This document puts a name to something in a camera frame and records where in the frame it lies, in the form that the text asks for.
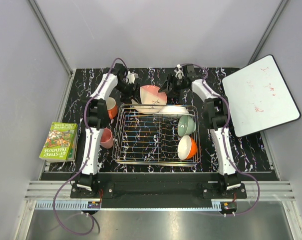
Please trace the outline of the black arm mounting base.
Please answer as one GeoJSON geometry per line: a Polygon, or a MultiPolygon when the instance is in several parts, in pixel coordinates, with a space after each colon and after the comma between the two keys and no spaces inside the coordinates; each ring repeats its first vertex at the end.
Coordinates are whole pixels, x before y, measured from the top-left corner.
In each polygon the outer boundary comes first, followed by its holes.
{"type": "Polygon", "coordinates": [[[72,185],[71,198],[106,199],[121,194],[193,195],[204,199],[246,199],[245,185],[235,175],[223,180],[218,173],[99,173],[93,179],[93,191],[72,185]]]}

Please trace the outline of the white grey rimmed plate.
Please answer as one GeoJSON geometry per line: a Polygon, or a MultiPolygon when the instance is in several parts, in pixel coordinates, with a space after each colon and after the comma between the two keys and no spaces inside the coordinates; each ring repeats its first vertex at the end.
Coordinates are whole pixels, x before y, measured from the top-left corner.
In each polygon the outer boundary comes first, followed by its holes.
{"type": "Polygon", "coordinates": [[[156,115],[161,115],[164,117],[173,117],[173,118],[180,118],[182,115],[189,115],[190,113],[188,110],[179,105],[167,105],[164,106],[156,115]]]}

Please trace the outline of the orange white bowl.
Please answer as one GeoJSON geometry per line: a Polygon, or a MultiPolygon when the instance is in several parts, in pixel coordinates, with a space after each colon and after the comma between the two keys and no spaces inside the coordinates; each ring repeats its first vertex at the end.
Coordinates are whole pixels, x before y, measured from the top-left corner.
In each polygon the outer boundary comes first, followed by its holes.
{"type": "Polygon", "coordinates": [[[197,153],[196,142],[188,135],[183,136],[177,148],[178,158],[180,160],[189,160],[197,153]]]}

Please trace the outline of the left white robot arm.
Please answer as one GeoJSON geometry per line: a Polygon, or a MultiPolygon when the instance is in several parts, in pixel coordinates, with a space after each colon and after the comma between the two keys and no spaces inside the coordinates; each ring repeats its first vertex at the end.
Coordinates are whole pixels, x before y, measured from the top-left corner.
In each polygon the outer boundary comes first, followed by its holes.
{"type": "Polygon", "coordinates": [[[117,89],[121,93],[121,101],[131,103],[133,100],[141,103],[140,83],[138,75],[129,72],[123,63],[113,63],[107,68],[96,90],[90,95],[83,111],[85,125],[85,147],[79,179],[75,181],[81,192],[88,198],[98,194],[97,162],[102,134],[110,124],[106,100],[111,92],[117,89]]]}

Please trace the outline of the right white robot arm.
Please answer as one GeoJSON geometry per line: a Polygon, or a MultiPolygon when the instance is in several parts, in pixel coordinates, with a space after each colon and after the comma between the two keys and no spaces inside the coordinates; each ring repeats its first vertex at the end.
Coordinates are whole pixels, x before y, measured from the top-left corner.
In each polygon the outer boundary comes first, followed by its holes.
{"type": "Polygon", "coordinates": [[[203,77],[196,74],[194,65],[190,63],[178,64],[174,73],[168,74],[158,92],[164,92],[168,97],[176,97],[184,89],[190,89],[203,101],[204,126],[212,136],[218,157],[218,194],[229,198],[241,186],[241,181],[237,175],[229,141],[228,99],[215,92],[203,77]]]}

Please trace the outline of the pink cream floral plate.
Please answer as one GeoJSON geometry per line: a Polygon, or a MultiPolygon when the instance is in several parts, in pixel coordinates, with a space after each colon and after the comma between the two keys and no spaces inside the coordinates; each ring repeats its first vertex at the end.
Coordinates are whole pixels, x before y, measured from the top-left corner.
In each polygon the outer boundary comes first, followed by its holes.
{"type": "Polygon", "coordinates": [[[133,107],[142,114],[158,113],[167,103],[167,95],[164,92],[158,92],[159,89],[155,85],[141,86],[141,104],[132,100],[133,107]]]}

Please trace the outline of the pale green bowl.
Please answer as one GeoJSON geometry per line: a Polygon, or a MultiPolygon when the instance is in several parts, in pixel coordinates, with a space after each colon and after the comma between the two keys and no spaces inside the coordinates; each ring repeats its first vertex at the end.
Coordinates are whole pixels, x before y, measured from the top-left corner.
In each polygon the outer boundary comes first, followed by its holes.
{"type": "Polygon", "coordinates": [[[178,135],[180,137],[188,136],[196,130],[196,124],[189,115],[182,115],[178,122],[178,135]]]}

